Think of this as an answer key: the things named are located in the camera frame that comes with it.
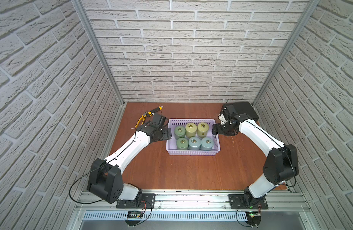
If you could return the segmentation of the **lilac perforated plastic basket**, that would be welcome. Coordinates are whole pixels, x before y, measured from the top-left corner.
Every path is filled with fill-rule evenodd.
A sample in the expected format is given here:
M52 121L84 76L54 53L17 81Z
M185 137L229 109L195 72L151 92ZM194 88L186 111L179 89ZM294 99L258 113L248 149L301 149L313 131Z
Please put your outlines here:
M216 155L219 138L212 134L214 119L170 119L172 138L166 141L170 155Z

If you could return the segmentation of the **blue-grey canister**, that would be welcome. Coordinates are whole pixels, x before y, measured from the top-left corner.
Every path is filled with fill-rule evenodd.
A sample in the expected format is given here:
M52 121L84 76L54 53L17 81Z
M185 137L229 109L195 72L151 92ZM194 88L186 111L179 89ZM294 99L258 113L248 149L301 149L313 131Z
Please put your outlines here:
M189 150L200 150L201 139L199 137L191 137L189 139Z
M201 140L200 149L201 150L212 150L214 147L214 141L209 137L204 137Z

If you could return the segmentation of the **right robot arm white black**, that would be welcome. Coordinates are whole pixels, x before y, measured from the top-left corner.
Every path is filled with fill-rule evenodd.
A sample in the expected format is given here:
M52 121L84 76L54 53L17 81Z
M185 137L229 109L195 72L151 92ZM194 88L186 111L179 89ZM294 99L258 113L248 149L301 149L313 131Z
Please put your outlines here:
M213 135L235 136L242 133L253 141L265 154L262 175L244 189L242 203L251 208L267 193L299 174L297 149L271 136L257 124L258 115L249 102L223 104L214 124Z

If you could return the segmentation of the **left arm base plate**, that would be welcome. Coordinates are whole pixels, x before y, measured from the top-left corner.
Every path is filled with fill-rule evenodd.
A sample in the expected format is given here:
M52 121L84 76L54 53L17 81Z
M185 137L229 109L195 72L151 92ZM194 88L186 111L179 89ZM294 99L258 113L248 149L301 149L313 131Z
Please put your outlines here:
M145 193L136 197L135 200L118 200L116 204L117 209L153 209L156 194Z

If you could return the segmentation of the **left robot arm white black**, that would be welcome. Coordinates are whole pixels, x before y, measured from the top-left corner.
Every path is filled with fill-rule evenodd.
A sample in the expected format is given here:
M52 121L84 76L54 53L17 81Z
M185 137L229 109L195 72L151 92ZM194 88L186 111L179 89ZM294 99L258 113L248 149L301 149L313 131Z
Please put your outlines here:
M87 190L109 204L125 201L121 208L145 205L154 208L154 196L143 194L142 189L123 182L122 174L142 149L158 141L172 139L169 119L155 113L153 118L138 125L132 137L116 152L105 159L97 158L84 176L89 176Z

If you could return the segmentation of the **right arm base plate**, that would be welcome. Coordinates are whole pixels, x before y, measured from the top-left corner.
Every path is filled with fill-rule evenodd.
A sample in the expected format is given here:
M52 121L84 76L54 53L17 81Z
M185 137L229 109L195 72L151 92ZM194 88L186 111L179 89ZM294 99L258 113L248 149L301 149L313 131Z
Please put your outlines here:
M268 209L265 197L254 198L247 194L229 194L228 198L231 209Z

